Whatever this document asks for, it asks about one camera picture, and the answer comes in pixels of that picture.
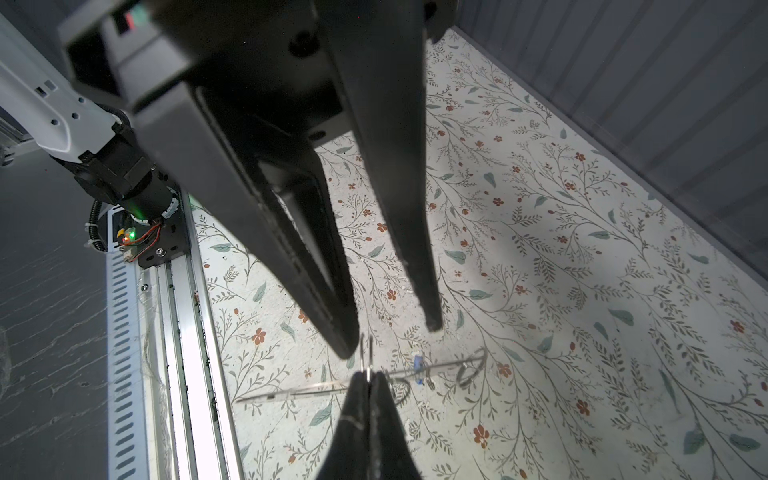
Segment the cable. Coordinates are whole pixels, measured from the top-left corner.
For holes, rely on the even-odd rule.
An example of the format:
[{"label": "cable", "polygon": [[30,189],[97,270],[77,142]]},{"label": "cable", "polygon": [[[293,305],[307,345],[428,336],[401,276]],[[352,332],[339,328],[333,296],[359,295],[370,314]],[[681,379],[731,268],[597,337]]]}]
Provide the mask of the cable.
[{"label": "cable", "polygon": [[149,247],[147,247],[147,248],[143,249],[143,250],[142,250],[142,251],[141,251],[141,252],[140,252],[140,253],[139,253],[137,256],[135,256],[135,257],[133,257],[132,259],[130,259],[130,260],[128,261],[129,263],[130,263],[130,262],[133,262],[133,261],[134,261],[134,260],[136,260],[138,257],[141,257],[142,255],[144,255],[144,254],[147,252],[147,250],[149,250],[150,248],[152,248],[152,246],[154,246],[154,245],[157,243],[157,241],[160,239],[160,230],[161,230],[161,229],[159,229],[159,228],[157,229],[157,235],[155,235],[155,237],[154,237],[154,241],[153,241],[152,243],[150,243],[150,244],[149,244]]},{"label": "cable", "polygon": [[147,232],[144,235],[142,235],[141,237],[137,238],[136,240],[132,240],[130,242],[123,242],[123,245],[126,245],[126,246],[127,245],[138,245],[139,243],[141,243],[144,240],[146,240],[147,235],[152,233],[154,231],[154,229],[158,228],[159,226],[160,226],[160,224],[156,223],[155,225],[152,226],[151,229],[147,230]]},{"label": "cable", "polygon": [[119,118],[120,122],[123,125],[125,125],[126,127],[130,127],[131,126],[131,121],[128,120],[128,116],[121,109],[110,107],[109,105],[105,105],[105,104],[96,104],[96,105],[101,107],[101,110],[104,110],[107,113],[113,114],[115,117]]},{"label": "cable", "polygon": [[93,240],[89,243],[93,245],[96,250],[106,252],[107,246],[104,245],[104,242],[99,238],[98,228],[96,227],[96,224],[98,223],[98,214],[100,212],[101,202],[99,200],[94,200],[93,205],[91,205],[91,214],[88,215],[88,239]]}]

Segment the red flower print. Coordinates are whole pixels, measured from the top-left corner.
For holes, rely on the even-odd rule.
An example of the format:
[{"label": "red flower print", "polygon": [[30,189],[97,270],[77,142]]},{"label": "red flower print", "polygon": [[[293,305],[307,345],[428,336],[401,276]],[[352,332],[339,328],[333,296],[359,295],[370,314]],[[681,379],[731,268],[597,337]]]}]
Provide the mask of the red flower print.
[{"label": "red flower print", "polygon": [[576,408],[578,409],[578,412],[581,413],[582,415],[587,416],[587,417],[589,416],[589,408],[588,407],[589,407],[589,405],[587,405],[587,403],[584,402],[583,400],[579,400],[578,402],[576,402]]},{"label": "red flower print", "polygon": [[509,364],[505,363],[502,365],[501,362],[498,363],[498,374],[501,376],[504,376],[504,378],[508,379],[509,376],[512,374],[512,370],[509,368]]},{"label": "red flower print", "polygon": [[256,345],[259,346],[260,343],[264,343],[265,336],[266,336],[266,332],[263,331],[261,328],[257,328],[256,335],[250,337],[250,339],[253,340],[253,343],[256,343]]},{"label": "red flower print", "polygon": [[479,443],[482,448],[488,446],[488,438],[491,433],[484,429],[482,425],[478,425],[472,430],[475,433],[475,443]]}]

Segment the wire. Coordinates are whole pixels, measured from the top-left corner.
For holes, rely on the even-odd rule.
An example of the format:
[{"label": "wire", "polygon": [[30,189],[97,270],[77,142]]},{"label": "wire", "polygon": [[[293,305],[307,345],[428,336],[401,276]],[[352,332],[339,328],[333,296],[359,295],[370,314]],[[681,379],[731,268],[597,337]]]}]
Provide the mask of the wire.
[{"label": "wire", "polygon": [[152,241],[152,243],[150,243],[150,244],[149,244],[149,247],[147,247],[147,248],[143,249],[143,250],[142,250],[142,251],[141,251],[141,252],[140,252],[140,253],[139,253],[137,256],[135,256],[135,257],[133,257],[132,259],[130,259],[130,260],[128,261],[129,263],[130,263],[130,262],[133,262],[133,261],[134,261],[134,260],[136,260],[138,257],[141,257],[142,255],[144,255],[144,253],[145,253],[145,252],[147,252],[147,250],[149,250],[150,248],[152,248],[152,246],[153,246],[153,245],[155,245],[155,244],[157,243],[157,241],[160,239],[160,230],[161,230],[161,229],[159,229],[159,228],[157,229],[157,235],[155,235],[155,237],[154,237],[154,240]]},{"label": "wire", "polygon": [[144,235],[142,235],[141,237],[137,238],[136,240],[131,240],[131,241],[128,241],[128,242],[123,242],[123,245],[125,245],[125,246],[128,246],[128,245],[137,245],[137,244],[139,244],[139,243],[143,242],[144,240],[146,240],[146,238],[147,238],[147,235],[149,235],[150,233],[152,233],[152,231],[153,231],[154,229],[158,228],[159,226],[160,226],[160,224],[159,224],[159,223],[156,223],[155,225],[153,225],[153,226],[152,226],[152,228],[150,228],[149,230],[147,230],[147,232],[146,232]]},{"label": "wire", "polygon": [[119,118],[120,122],[126,127],[131,126],[131,121],[128,120],[128,116],[125,114],[124,111],[120,110],[119,108],[111,107],[105,104],[96,104],[96,105],[101,107],[101,110],[104,110],[107,113],[113,114],[115,117]]}]

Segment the black cable sleeve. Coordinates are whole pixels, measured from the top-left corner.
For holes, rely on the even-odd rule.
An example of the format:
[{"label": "black cable sleeve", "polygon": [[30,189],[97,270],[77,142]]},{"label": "black cable sleeve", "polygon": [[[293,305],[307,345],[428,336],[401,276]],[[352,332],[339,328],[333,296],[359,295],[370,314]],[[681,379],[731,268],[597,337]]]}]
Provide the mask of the black cable sleeve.
[{"label": "black cable sleeve", "polygon": [[91,240],[96,240],[95,242],[91,242],[91,245],[94,246],[94,248],[100,252],[106,252],[107,246],[104,245],[104,242],[101,241],[101,239],[98,237],[98,228],[96,227],[96,223],[98,222],[98,214],[101,212],[101,202],[99,200],[94,200],[94,204],[91,206],[91,214],[88,216],[88,238]]},{"label": "black cable sleeve", "polygon": [[131,121],[128,120],[128,116],[121,109],[110,107],[109,105],[105,105],[105,104],[96,104],[96,105],[101,107],[101,110],[104,110],[107,113],[113,114],[115,117],[119,118],[120,121],[123,123],[123,125],[125,125],[126,127],[131,126]]}]

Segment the green leaf print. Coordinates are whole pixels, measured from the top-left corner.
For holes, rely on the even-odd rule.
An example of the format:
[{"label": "green leaf print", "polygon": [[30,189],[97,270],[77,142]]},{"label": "green leaf print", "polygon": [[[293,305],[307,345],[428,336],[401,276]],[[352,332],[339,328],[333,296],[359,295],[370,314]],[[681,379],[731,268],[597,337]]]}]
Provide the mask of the green leaf print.
[{"label": "green leaf print", "polygon": [[328,402],[328,406],[322,410],[320,410],[318,413],[315,414],[314,417],[312,417],[312,422],[310,422],[310,427],[314,427],[315,425],[319,425],[323,422],[325,422],[328,418],[331,416],[331,406],[333,405],[333,401]]},{"label": "green leaf print", "polygon": [[549,350],[552,348],[552,337],[553,335],[548,336],[547,338],[543,339],[541,343],[538,344],[536,347],[536,350],[538,350],[541,353],[549,352]]},{"label": "green leaf print", "polygon": [[697,262],[703,263],[704,265],[707,265],[710,262],[710,259],[708,259],[706,257],[699,257],[698,255],[693,255],[691,253],[689,253],[688,256],[691,257],[692,259],[696,260]]},{"label": "green leaf print", "polygon": [[230,251],[230,248],[232,248],[232,244],[231,243],[219,243],[218,245],[213,245],[210,248],[216,250],[217,252],[225,253],[225,252]]},{"label": "green leaf print", "polygon": [[445,252],[445,255],[448,255],[453,260],[456,260],[456,263],[459,265],[464,265],[464,262],[467,260],[467,256],[464,254],[464,252],[452,252],[450,250],[443,250]]},{"label": "green leaf print", "polygon": [[473,300],[483,300],[486,298],[491,298],[493,296],[493,293],[486,293],[482,290],[469,290],[469,298]]},{"label": "green leaf print", "polygon": [[592,232],[589,234],[590,237],[599,238],[600,240],[608,240],[611,238],[611,234],[606,232],[605,230],[600,230],[599,232]]},{"label": "green leaf print", "polygon": [[509,358],[511,358],[511,359],[513,359],[513,360],[517,360],[518,362],[524,362],[524,361],[525,361],[525,360],[523,360],[523,358],[522,358],[521,356],[519,356],[519,355],[518,355],[518,353],[517,353],[516,351],[514,351],[513,349],[510,349],[510,348],[508,348],[508,347],[506,347],[506,346],[503,346],[503,345],[502,345],[502,349],[504,350],[504,352],[505,352],[507,355],[509,355]]},{"label": "green leaf print", "polygon": [[634,325],[634,316],[629,313],[627,310],[611,310],[608,309],[609,312],[611,312],[611,315],[618,318],[622,322],[626,323],[629,326]]},{"label": "green leaf print", "polygon": [[496,179],[493,177],[493,174],[491,172],[488,172],[487,174],[482,176],[485,178],[485,181],[493,185],[494,188],[496,188]]}]

